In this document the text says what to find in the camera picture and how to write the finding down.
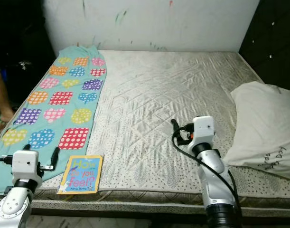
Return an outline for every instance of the book cover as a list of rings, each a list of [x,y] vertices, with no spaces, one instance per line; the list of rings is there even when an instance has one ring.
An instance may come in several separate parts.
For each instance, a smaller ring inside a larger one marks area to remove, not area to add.
[[[100,155],[70,156],[57,194],[96,193],[102,164]]]

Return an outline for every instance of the bed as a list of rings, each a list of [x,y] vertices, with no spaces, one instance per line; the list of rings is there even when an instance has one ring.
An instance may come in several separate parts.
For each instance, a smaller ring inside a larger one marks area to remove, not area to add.
[[[204,214],[196,163],[171,144],[197,115],[215,120],[214,148],[230,148],[236,110],[230,92],[261,81],[237,53],[100,51],[108,75],[94,116],[87,154],[101,154],[99,191],[56,195],[62,175],[35,192],[34,209]],[[230,167],[243,215],[290,217],[290,180]]]

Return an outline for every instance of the colorful heart pattern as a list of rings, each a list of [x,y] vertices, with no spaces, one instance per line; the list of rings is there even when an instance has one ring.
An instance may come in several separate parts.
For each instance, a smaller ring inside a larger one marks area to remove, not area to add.
[[[92,64],[94,65],[94,66],[103,66],[104,64],[105,64],[106,62],[105,62],[105,60],[103,60],[103,59],[101,59],[101,58],[93,58],[92,59]]]
[[[22,141],[26,135],[27,130],[16,131],[15,129],[9,129],[2,137],[2,141],[5,146],[10,146]]]
[[[86,108],[75,109],[71,116],[71,121],[75,124],[83,124],[91,119],[91,110]]]
[[[39,149],[52,142],[54,135],[55,133],[51,129],[44,129],[38,132],[33,132],[29,138],[28,143],[31,145],[31,148]]]
[[[49,105],[67,105],[72,95],[73,92],[56,92],[52,95]]]
[[[106,73],[106,69],[102,68],[102,69],[92,69],[90,71],[90,74],[94,77],[100,77],[102,76],[104,73]]]
[[[41,113],[41,109],[23,108],[22,111],[20,112],[18,118],[15,120],[14,125],[18,125],[18,124],[32,125],[32,124],[35,124],[40,113]]]
[[[61,58],[58,58],[58,62],[61,63],[61,64],[65,64],[66,62],[70,62],[71,59],[68,58],[68,57],[61,57]]]
[[[91,79],[85,81],[83,85],[83,90],[99,90],[103,85],[103,80],[100,79]]]
[[[79,58],[76,58],[74,59],[74,63],[73,65],[76,66],[76,65],[81,65],[81,66],[86,66],[87,65],[87,62],[88,62],[88,57],[79,57]]]
[[[96,98],[97,98],[96,93],[92,93],[92,94],[82,93],[78,95],[78,99],[83,101],[85,104],[87,102],[94,101]]]
[[[88,128],[67,128],[60,139],[58,147],[63,150],[82,149],[88,132]]]
[[[27,101],[29,102],[30,105],[37,105],[42,102],[45,102],[47,98],[48,98],[47,92],[33,92],[27,98]]]
[[[79,66],[69,71],[69,74],[73,77],[81,77],[84,76],[84,68]]]
[[[52,65],[49,69],[49,73],[51,75],[64,76],[66,74],[67,70],[68,70],[68,68],[66,66]]]
[[[61,118],[62,116],[65,115],[65,109],[60,108],[60,109],[54,109],[54,108],[49,108],[48,110],[45,111],[44,113],[44,118],[48,120],[48,123],[52,123],[54,120],[57,120]]]
[[[48,77],[42,80],[39,86],[43,89],[50,89],[56,86],[58,83],[59,83],[59,80],[57,78]]]
[[[80,83],[78,79],[67,79],[62,82],[62,85],[67,89]]]

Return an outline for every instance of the dark background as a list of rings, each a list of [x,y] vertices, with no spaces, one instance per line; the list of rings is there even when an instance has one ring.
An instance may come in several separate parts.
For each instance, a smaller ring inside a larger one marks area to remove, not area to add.
[[[267,84],[290,90],[290,0],[261,0],[239,53]]]
[[[40,0],[0,0],[0,69],[12,102],[23,103],[55,59],[44,23]]]

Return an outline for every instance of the blue heart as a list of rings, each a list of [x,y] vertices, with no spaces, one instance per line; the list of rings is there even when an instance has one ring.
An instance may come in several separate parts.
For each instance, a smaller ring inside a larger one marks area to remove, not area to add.
[[[84,68],[77,67],[69,71],[69,74],[73,77],[81,77],[84,75]]]
[[[28,143],[31,145],[31,148],[42,148],[52,142],[54,135],[55,133],[51,129],[33,132]]]
[[[78,99],[83,101],[85,104],[89,101],[94,101],[96,98],[97,98],[96,93],[92,93],[92,94],[82,93],[82,94],[79,94],[78,96]]]

